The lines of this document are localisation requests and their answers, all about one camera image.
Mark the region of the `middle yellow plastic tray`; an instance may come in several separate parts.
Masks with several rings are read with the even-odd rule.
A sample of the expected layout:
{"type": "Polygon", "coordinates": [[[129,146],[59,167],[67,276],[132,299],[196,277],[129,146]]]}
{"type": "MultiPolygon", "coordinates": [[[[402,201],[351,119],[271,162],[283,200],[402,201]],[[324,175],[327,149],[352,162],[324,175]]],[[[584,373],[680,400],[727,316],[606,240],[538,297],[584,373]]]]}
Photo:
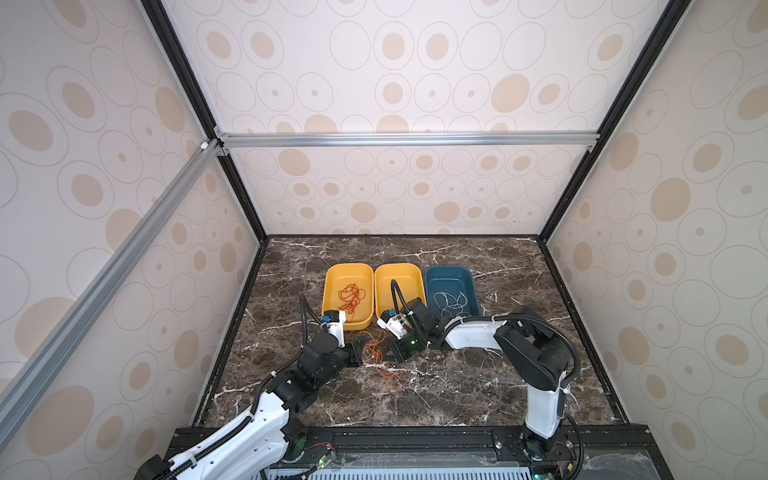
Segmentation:
{"type": "Polygon", "coordinates": [[[394,309],[391,281],[395,280],[406,302],[419,298],[427,304],[423,277],[419,267],[410,263],[394,263],[379,266],[374,272],[375,318],[394,309]]]}

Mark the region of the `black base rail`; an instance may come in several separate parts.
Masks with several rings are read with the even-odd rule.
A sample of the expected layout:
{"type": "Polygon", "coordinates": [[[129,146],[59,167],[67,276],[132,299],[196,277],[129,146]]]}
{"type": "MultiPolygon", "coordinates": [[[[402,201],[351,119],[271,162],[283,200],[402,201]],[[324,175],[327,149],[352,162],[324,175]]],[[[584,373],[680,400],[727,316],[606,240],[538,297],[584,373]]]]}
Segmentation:
{"type": "Polygon", "coordinates": [[[670,479],[663,456],[645,425],[560,426],[540,439],[523,426],[508,427],[306,427],[298,420],[281,429],[288,439],[280,463],[309,466],[334,451],[339,459],[364,454],[467,453],[512,462],[558,479],[670,479]]]}

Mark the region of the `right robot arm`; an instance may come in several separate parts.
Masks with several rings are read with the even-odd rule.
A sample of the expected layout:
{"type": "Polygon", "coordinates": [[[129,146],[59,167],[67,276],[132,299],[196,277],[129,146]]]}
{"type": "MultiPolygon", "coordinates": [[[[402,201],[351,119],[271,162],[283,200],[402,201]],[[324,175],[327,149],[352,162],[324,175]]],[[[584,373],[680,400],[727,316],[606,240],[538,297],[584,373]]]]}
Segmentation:
{"type": "Polygon", "coordinates": [[[439,319],[416,299],[403,309],[389,310],[377,325],[391,333],[396,362],[426,348],[484,349],[502,352],[527,388],[524,439],[552,440],[565,417],[565,396],[581,372],[575,345],[532,309],[519,306],[494,316],[439,319]]]}

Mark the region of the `yellow plastic tray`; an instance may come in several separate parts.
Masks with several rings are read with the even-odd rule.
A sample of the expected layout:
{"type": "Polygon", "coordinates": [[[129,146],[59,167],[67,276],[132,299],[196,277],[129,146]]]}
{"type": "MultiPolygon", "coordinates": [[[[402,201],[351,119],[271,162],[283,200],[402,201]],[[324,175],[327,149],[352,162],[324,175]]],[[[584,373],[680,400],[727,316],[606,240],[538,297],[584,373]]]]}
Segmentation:
{"type": "Polygon", "coordinates": [[[379,266],[374,272],[375,318],[394,309],[391,281],[395,280],[406,302],[419,298],[427,304],[423,277],[419,267],[410,263],[394,263],[379,266]]]}
{"type": "Polygon", "coordinates": [[[336,264],[326,273],[321,311],[343,310],[345,330],[364,330],[374,318],[374,294],[374,271],[369,265],[336,264]]]}

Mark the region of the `right black corner post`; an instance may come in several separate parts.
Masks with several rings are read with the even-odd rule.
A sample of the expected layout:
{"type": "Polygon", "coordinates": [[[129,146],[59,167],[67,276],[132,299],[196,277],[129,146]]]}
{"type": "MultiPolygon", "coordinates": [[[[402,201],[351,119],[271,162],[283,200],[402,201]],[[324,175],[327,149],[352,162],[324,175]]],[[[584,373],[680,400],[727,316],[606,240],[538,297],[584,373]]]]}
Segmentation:
{"type": "Polygon", "coordinates": [[[651,70],[662,55],[664,48],[672,38],[676,28],[692,6],[690,0],[668,1],[662,10],[659,20],[650,31],[648,39],[642,45],[639,55],[632,65],[629,74],[618,90],[618,94],[600,124],[597,132],[599,137],[593,147],[587,150],[575,172],[566,185],[562,195],[551,212],[542,231],[538,235],[540,245],[546,245],[554,235],[557,227],[565,217],[576,195],[586,182],[602,151],[607,146],[612,135],[627,113],[632,101],[648,78],[651,70]]]}

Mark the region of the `black corner post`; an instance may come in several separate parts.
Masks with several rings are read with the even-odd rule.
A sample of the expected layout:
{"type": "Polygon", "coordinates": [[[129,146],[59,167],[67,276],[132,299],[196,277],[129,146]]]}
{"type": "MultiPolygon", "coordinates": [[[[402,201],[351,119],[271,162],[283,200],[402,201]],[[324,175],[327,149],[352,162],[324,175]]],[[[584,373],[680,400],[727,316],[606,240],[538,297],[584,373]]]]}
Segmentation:
{"type": "Polygon", "coordinates": [[[662,10],[659,20],[650,31],[648,39],[642,45],[639,55],[632,65],[629,74],[618,90],[618,94],[600,124],[597,132],[599,137],[593,147],[587,150],[575,172],[566,185],[562,195],[551,212],[542,231],[538,235],[540,245],[546,245],[554,235],[557,227],[565,217],[576,195],[586,182],[602,151],[607,146],[612,135],[627,113],[632,101],[648,78],[651,70],[662,55],[664,48],[672,38],[676,28],[692,6],[690,0],[668,1],[662,10]]]}
{"type": "MultiPolygon", "coordinates": [[[[216,130],[216,120],[163,3],[158,0],[141,0],[140,5],[149,19],[151,28],[156,34],[206,138],[221,140],[222,137],[216,130]]],[[[231,154],[223,153],[218,156],[218,160],[256,239],[260,243],[268,241],[269,235],[256,213],[231,154]]]]}

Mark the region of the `left aluminium rail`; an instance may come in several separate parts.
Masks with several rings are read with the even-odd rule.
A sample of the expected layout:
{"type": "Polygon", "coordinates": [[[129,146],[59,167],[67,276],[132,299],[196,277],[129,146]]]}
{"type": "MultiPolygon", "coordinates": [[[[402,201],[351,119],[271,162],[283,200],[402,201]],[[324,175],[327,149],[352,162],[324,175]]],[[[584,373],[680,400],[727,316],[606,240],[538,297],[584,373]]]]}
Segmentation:
{"type": "Polygon", "coordinates": [[[1,447],[6,448],[161,228],[222,149],[209,139],[174,178],[34,352],[1,399],[1,447]]]}

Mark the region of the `back aluminium rail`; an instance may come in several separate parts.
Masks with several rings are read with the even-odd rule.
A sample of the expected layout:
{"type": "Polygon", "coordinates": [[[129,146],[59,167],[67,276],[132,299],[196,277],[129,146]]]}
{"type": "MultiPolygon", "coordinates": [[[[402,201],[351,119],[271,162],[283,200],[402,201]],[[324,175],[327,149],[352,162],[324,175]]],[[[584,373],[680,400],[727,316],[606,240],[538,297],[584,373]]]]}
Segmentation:
{"type": "Polygon", "coordinates": [[[408,132],[408,133],[223,133],[223,148],[444,147],[594,145],[597,131],[408,132]]]}

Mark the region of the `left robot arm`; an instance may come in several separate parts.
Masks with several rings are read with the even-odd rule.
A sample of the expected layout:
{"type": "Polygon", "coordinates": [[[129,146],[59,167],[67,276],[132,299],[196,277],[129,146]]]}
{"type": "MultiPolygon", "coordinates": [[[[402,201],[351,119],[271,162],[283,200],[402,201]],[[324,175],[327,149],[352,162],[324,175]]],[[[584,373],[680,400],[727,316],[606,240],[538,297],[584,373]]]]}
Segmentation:
{"type": "Polygon", "coordinates": [[[369,338],[341,346],[326,331],[303,345],[291,362],[268,374],[252,405],[234,420],[186,451],[142,464],[137,479],[250,479],[304,450],[306,426],[297,415],[316,401],[319,390],[346,367],[362,364],[369,338]]]}

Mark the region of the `teal plastic tray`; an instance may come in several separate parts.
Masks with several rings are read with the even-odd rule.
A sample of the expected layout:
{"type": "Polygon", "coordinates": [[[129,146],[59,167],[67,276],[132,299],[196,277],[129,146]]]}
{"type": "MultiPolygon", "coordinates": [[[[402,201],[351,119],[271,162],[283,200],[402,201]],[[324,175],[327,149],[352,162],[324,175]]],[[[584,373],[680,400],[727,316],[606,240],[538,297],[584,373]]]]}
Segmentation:
{"type": "Polygon", "coordinates": [[[478,316],[475,284],[469,270],[459,266],[434,266],[426,272],[427,305],[440,319],[478,316]]]}

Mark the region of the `left black corner post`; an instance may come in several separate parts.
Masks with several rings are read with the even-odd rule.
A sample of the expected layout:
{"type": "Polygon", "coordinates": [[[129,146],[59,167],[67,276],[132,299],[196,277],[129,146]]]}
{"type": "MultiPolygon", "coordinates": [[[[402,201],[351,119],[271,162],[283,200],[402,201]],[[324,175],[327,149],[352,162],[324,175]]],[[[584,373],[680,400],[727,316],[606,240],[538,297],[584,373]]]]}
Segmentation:
{"type": "MultiPolygon", "coordinates": [[[[140,5],[149,19],[151,28],[156,34],[206,138],[221,140],[222,137],[216,130],[216,120],[163,3],[158,0],[141,0],[140,5]]],[[[218,156],[218,160],[256,239],[260,243],[268,241],[269,235],[256,213],[231,154],[223,153],[218,156]]]]}

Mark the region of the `left yellow plastic tray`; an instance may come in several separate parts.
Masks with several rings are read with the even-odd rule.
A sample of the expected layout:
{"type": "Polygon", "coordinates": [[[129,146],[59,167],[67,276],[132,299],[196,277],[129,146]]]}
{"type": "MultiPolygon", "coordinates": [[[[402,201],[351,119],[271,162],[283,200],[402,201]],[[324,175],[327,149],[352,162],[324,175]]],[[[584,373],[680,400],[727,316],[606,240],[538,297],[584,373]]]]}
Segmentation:
{"type": "Polygon", "coordinates": [[[321,311],[343,310],[345,330],[364,330],[374,318],[374,294],[374,271],[369,265],[336,264],[326,273],[321,311]]]}

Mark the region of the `aluminium rail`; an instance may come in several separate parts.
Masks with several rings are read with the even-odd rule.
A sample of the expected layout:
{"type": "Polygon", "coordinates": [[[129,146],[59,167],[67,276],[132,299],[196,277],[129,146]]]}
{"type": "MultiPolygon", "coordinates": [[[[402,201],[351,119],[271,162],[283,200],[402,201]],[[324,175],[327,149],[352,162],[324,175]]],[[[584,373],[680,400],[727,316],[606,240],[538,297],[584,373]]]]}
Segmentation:
{"type": "Polygon", "coordinates": [[[408,133],[223,133],[223,148],[444,147],[594,145],[597,131],[408,132],[408,133]]]}
{"type": "Polygon", "coordinates": [[[222,149],[209,139],[174,178],[34,352],[1,399],[1,447],[6,448],[161,228],[222,149]]]}

